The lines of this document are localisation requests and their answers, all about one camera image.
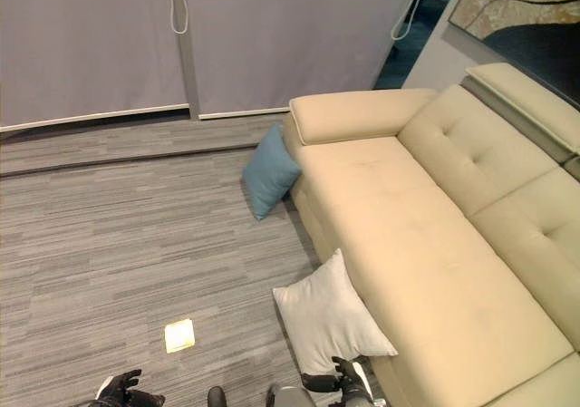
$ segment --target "painting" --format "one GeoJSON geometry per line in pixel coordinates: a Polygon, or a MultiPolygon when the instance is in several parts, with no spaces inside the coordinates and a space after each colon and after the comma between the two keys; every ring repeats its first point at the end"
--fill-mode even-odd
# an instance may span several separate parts
{"type": "Polygon", "coordinates": [[[449,21],[580,110],[580,0],[459,0],[449,21]]]}

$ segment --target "sofa headrest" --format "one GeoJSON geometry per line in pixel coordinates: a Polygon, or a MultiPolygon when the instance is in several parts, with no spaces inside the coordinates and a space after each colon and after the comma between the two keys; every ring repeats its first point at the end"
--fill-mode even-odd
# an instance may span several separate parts
{"type": "Polygon", "coordinates": [[[462,86],[554,160],[580,155],[580,111],[507,63],[466,69],[462,86]]]}

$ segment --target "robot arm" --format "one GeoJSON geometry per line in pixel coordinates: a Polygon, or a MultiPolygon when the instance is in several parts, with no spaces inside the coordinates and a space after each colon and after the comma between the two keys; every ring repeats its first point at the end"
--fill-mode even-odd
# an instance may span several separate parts
{"type": "Polygon", "coordinates": [[[165,402],[163,395],[130,390],[139,383],[141,369],[107,378],[97,392],[90,407],[161,407],[165,402]]]}

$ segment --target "blue pillow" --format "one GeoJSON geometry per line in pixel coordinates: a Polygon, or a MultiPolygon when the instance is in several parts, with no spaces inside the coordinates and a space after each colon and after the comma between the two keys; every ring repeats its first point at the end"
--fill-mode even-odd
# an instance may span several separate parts
{"type": "Polygon", "coordinates": [[[252,160],[242,172],[254,216],[264,218],[299,175],[300,167],[286,151],[282,125],[277,123],[260,141],[252,160]]]}

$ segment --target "sofa armrest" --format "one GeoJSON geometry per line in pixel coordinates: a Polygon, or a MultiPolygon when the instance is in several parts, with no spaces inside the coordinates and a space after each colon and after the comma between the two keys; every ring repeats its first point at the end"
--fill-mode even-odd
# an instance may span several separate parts
{"type": "Polygon", "coordinates": [[[431,89],[333,92],[290,101],[300,141],[333,141],[396,135],[411,117],[430,102],[431,89]]]}

